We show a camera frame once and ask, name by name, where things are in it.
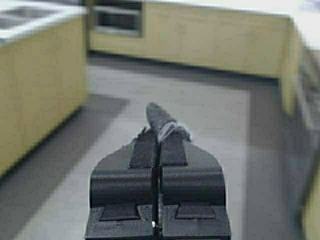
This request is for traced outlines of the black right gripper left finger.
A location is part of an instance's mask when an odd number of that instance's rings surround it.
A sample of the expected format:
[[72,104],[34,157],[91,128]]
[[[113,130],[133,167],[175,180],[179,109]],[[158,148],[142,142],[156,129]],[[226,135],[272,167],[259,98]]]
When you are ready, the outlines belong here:
[[104,157],[89,185],[87,240],[151,240],[156,136],[143,130]]

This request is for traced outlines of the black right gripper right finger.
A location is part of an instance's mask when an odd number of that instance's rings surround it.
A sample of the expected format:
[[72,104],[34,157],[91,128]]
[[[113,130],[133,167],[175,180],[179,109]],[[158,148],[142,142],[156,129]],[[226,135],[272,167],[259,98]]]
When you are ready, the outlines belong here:
[[218,160],[173,133],[161,143],[163,240],[230,240],[226,185]]

